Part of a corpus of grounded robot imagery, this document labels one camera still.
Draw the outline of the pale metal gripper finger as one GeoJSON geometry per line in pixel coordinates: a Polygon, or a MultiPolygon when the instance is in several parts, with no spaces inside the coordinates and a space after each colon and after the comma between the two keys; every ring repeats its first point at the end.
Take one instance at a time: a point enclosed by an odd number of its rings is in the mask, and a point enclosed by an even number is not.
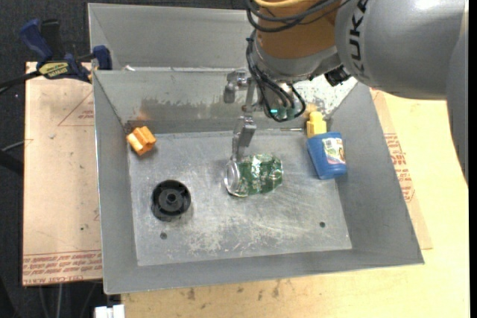
{"type": "Polygon", "coordinates": [[[232,104],[235,102],[236,93],[244,90],[249,85],[249,77],[245,69],[238,69],[227,75],[227,84],[224,87],[224,103],[232,104]]]}
{"type": "Polygon", "coordinates": [[[241,116],[233,130],[232,156],[233,161],[241,161],[246,147],[249,147],[254,133],[256,123],[250,116],[241,116]]]}

